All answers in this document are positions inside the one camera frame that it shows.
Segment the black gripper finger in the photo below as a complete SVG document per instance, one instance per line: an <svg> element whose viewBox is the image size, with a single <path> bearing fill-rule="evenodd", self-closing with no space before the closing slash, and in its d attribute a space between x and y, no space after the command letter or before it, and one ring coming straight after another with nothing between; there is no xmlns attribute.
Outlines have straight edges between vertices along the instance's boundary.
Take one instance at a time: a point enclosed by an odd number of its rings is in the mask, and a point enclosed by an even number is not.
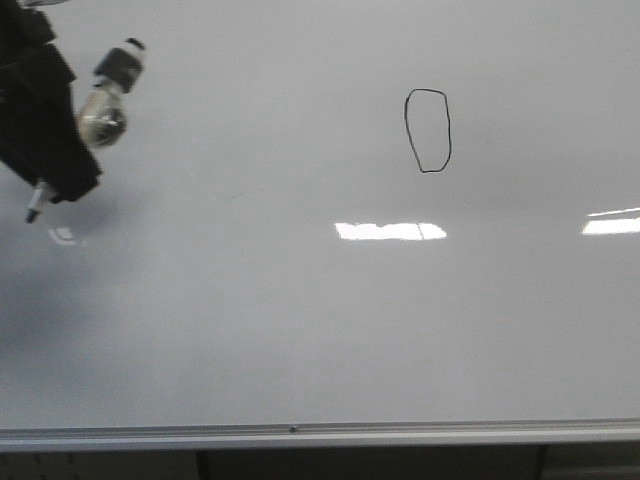
<svg viewBox="0 0 640 480"><path fill-rule="evenodd" d="M1 161L53 201L75 202L96 188L101 169L80 139L71 84L75 74L53 44L42 12L1 9Z"/></svg>

